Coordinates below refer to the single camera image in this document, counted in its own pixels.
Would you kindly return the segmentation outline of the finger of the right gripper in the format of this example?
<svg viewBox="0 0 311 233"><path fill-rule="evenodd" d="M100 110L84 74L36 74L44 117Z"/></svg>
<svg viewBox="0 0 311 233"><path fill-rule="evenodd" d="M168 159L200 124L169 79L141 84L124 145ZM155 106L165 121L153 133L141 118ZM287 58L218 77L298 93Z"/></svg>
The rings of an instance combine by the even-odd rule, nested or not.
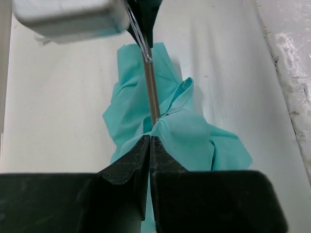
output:
<svg viewBox="0 0 311 233"><path fill-rule="evenodd" d="M153 48L153 27L162 0L127 0L142 35L146 37L148 45Z"/></svg>

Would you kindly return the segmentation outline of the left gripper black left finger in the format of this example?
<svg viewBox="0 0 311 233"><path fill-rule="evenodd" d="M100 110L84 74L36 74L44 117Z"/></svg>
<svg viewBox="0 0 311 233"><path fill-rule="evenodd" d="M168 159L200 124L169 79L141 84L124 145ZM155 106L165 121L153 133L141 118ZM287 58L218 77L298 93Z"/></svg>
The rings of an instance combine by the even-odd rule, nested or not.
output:
<svg viewBox="0 0 311 233"><path fill-rule="evenodd" d="M150 137L97 173L0 176L3 233L138 233L146 215Z"/></svg>

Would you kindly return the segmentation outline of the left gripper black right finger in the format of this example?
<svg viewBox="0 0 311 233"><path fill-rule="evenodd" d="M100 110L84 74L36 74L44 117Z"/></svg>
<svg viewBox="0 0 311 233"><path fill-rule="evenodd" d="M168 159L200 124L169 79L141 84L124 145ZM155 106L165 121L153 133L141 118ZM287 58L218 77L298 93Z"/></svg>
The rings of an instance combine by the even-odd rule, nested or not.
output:
<svg viewBox="0 0 311 233"><path fill-rule="evenodd" d="M286 233L271 182L253 170L188 171L156 136L150 187L159 233Z"/></svg>

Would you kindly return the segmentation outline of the teal t shirt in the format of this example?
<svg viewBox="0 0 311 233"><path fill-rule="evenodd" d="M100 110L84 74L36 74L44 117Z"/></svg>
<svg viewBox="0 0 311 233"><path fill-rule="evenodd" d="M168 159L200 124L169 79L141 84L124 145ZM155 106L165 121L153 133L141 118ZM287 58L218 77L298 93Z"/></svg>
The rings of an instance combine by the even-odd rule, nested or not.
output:
<svg viewBox="0 0 311 233"><path fill-rule="evenodd" d="M253 160L239 137L217 128L193 106L194 81L182 79L163 43L152 49L161 117L152 124L141 50L136 44L117 51L118 82L103 113L116 145L112 162L143 135L160 138L165 150L190 171L245 170Z"/></svg>

